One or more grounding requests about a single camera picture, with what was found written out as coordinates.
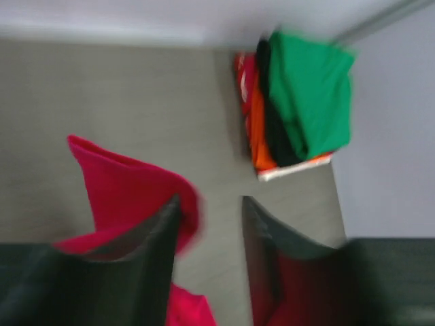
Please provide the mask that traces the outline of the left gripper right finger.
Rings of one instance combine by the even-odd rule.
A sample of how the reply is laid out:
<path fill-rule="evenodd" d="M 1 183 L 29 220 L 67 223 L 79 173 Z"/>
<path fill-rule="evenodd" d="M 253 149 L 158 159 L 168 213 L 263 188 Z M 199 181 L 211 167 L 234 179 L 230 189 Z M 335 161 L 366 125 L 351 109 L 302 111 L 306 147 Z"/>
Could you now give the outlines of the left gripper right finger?
<path fill-rule="evenodd" d="M 434 240 L 354 238 L 332 248 L 244 196 L 254 325 L 433 325 Z"/>

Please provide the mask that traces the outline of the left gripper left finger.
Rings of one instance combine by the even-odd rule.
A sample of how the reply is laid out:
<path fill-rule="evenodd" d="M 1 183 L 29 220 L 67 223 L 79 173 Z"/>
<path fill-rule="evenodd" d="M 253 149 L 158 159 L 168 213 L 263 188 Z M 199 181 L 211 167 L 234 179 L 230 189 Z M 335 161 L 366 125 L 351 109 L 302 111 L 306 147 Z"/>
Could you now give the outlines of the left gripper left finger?
<path fill-rule="evenodd" d="M 91 252 L 1 245 L 2 325 L 164 325 L 180 220 L 173 196 Z"/>

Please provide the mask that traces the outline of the crimson red t-shirt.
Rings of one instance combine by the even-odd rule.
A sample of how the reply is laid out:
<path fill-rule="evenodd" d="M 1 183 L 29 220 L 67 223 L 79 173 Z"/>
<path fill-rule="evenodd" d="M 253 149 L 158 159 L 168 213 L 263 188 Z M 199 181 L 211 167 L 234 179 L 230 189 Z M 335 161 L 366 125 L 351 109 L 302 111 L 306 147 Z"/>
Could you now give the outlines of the crimson red t-shirt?
<path fill-rule="evenodd" d="M 190 245 L 200 229 L 202 216 L 201 198 L 189 181 L 75 135 L 67 141 L 82 169 L 95 231 L 59 242 L 59 249 L 68 254 L 87 254 L 149 219 L 173 196 L 180 200 L 174 260 Z M 172 275 L 164 325 L 214 324 L 206 297 L 175 285 Z"/>

